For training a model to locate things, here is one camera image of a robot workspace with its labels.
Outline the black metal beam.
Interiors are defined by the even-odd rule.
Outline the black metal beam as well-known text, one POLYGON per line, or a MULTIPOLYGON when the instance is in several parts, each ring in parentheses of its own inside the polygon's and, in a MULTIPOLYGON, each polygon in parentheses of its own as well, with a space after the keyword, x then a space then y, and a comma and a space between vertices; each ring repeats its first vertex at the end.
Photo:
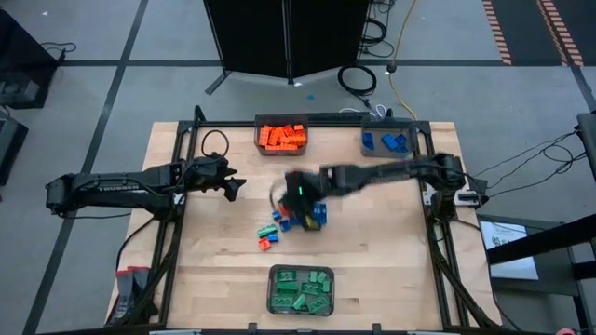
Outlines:
POLYGON ((596 214, 491 248, 487 251, 488 261, 490 264, 516 261, 587 243, 593 238, 596 238, 596 214))

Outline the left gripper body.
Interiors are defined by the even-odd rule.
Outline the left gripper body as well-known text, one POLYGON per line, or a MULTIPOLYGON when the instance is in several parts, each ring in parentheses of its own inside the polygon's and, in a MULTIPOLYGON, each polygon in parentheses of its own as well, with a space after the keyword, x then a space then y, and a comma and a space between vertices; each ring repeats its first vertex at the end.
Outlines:
POLYGON ((229 180, 228 160, 222 156, 201 156, 194 159, 185 171, 186 191, 207 191, 223 188, 229 180))

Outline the black box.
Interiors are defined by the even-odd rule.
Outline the black box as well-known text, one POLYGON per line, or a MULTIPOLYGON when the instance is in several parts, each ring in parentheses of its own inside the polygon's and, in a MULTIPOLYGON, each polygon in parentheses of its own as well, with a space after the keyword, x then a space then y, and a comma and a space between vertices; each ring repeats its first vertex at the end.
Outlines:
POLYGON ((12 118, 0 118, 0 186, 5 186, 29 128, 12 118))

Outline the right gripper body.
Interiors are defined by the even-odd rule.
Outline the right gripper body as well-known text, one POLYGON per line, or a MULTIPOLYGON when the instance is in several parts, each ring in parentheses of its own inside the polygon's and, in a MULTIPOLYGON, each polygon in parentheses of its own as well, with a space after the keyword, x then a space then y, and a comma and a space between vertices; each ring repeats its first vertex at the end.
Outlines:
POLYGON ((305 219, 314 217, 314 207, 324 198, 322 189, 317 184, 287 184, 284 195, 284 208, 293 216, 305 219))

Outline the black partition screen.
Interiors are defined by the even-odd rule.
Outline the black partition screen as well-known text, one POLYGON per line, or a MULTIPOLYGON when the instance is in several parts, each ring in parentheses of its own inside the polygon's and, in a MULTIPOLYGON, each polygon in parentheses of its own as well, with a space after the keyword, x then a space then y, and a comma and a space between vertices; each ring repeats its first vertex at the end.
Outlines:
POLYGON ((203 0, 223 74, 285 79, 357 61, 372 0, 203 0))

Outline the grey side table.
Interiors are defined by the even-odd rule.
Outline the grey side table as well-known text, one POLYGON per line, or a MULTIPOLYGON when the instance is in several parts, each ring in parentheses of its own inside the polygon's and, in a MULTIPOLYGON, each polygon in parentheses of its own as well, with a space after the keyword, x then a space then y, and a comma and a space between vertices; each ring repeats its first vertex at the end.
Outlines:
MULTIPOLYGON (((562 225, 558 221, 535 221, 481 214, 478 218, 486 249, 562 225)), ((572 270, 574 261, 571 248, 560 248, 532 258, 491 265, 492 286, 500 289, 578 296, 578 283, 572 270)))

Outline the black aluminium table frame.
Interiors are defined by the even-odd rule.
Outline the black aluminium table frame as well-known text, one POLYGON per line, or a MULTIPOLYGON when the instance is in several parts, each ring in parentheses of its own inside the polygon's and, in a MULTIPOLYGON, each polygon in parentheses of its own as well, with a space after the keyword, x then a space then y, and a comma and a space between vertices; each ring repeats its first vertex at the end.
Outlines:
POLYGON ((308 144, 300 156, 261 156, 254 122, 156 123, 144 166, 199 155, 207 132, 220 129, 227 159, 247 182, 234 202, 222 193, 187 193, 172 219, 158 221, 133 211, 129 243, 116 271, 151 268, 144 293, 105 335, 150 335, 197 330, 215 334, 391 333, 444 330, 490 335, 501 330, 485 276, 481 239, 451 221, 431 220, 423 183, 375 185, 331 199, 328 225, 320 232, 291 231, 263 251, 257 231, 271 223, 269 187, 292 168, 361 164, 361 116, 306 114, 308 144), (334 311, 328 317, 274 315, 266 308, 268 272, 276 264, 324 266, 335 276, 334 311), (479 271, 483 277, 473 280, 479 271))

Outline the black equipment case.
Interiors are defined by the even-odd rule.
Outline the black equipment case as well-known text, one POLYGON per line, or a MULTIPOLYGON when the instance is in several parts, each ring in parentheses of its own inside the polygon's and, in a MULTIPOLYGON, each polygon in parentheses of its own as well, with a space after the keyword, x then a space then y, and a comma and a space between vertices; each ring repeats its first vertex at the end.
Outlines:
POLYGON ((0 8, 0 105, 40 109, 59 62, 0 8))

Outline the grey clamp with red tip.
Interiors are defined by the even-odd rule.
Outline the grey clamp with red tip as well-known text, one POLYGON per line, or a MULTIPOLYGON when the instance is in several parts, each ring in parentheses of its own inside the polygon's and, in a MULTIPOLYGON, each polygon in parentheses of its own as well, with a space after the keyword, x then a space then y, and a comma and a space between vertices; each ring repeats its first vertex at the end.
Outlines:
POLYGON ((133 292, 137 297, 140 297, 147 286, 151 268, 146 266, 129 266, 128 270, 133 274, 133 292))
POLYGON ((115 273, 118 297, 112 313, 110 322, 112 324, 118 323, 128 313, 129 308, 133 304, 133 284, 134 274, 131 270, 117 271, 115 273))

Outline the smoke plastic storage bin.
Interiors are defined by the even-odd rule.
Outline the smoke plastic storage bin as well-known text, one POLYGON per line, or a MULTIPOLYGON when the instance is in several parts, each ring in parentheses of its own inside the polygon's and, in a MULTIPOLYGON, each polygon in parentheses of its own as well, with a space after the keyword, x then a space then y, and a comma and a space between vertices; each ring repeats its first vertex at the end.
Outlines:
MULTIPOLYGON (((290 138, 284 137, 281 143, 290 143, 290 138)), ((308 144, 308 117, 305 114, 257 114, 254 120, 254 145, 257 152, 261 156, 300 156, 306 151, 308 144), (267 151, 263 146, 258 144, 260 128, 270 126, 272 130, 275 127, 284 127, 286 125, 303 125, 304 130, 295 131, 295 133, 305 133, 307 142, 305 146, 299 147, 296 151, 267 151)))
POLYGON ((266 297, 266 308, 270 314, 274 315, 311 315, 311 316, 320 316, 320 317, 328 317, 331 316, 334 311, 334 294, 335 294, 335 276, 334 272, 329 267, 324 266, 306 266, 306 265, 288 265, 288 264, 276 264, 272 266, 269 270, 268 275, 268 282, 267 282, 267 297, 266 297), (296 294, 280 294, 276 292, 276 284, 278 283, 276 280, 276 273, 278 271, 295 271, 297 274, 297 280, 295 282, 300 286, 299 292, 296 294), (302 306, 300 310, 294 310, 292 307, 290 308, 275 308, 271 306, 271 299, 274 296, 293 296, 293 302, 298 298, 301 293, 301 285, 304 282, 309 281, 309 274, 311 271, 324 272, 327 274, 329 280, 331 282, 331 290, 326 293, 322 291, 322 283, 321 285, 321 293, 318 296, 313 295, 305 295, 305 304, 302 306), (325 296, 329 299, 329 305, 325 308, 320 309, 314 314, 311 314, 308 311, 307 305, 316 299, 317 297, 325 296))
POLYGON ((417 133, 413 120, 403 118, 385 118, 383 120, 364 119, 361 124, 361 145, 360 152, 363 156, 383 157, 396 160, 411 160, 416 156, 418 150, 417 133), (368 150, 362 145, 362 134, 372 133, 374 149, 368 150), (381 138, 385 134, 391 134, 394 138, 403 134, 407 138, 405 145, 410 150, 407 154, 390 152, 382 143, 381 138))

